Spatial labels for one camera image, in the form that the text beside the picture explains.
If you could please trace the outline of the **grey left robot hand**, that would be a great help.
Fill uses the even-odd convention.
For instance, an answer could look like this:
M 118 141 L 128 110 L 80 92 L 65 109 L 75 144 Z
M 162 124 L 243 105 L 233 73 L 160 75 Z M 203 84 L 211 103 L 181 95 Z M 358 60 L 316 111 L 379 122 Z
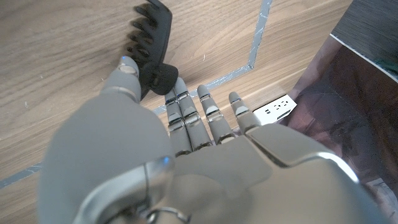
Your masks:
M 260 125 L 236 94 L 241 136 L 206 131 L 190 151 L 140 104 L 123 56 L 100 94 L 53 136 L 40 172 L 39 223 L 386 223 L 356 174 L 319 142 Z

